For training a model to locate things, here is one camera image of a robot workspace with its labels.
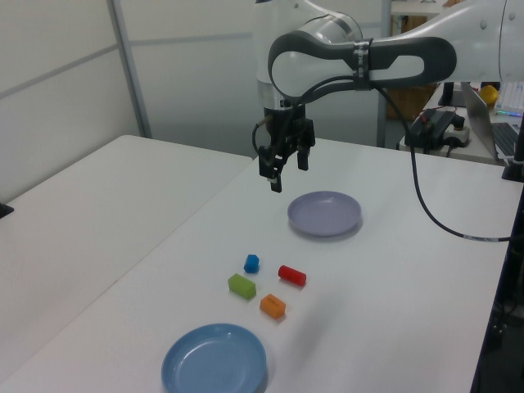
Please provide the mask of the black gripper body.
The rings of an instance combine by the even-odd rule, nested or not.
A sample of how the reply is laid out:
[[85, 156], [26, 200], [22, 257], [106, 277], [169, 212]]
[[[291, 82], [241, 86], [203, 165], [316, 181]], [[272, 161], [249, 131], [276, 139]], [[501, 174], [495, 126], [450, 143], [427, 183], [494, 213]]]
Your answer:
[[265, 159], [288, 157], [295, 151], [308, 151], [308, 120], [304, 105], [285, 110], [264, 108], [264, 115], [270, 116], [266, 124], [270, 143], [263, 146]]

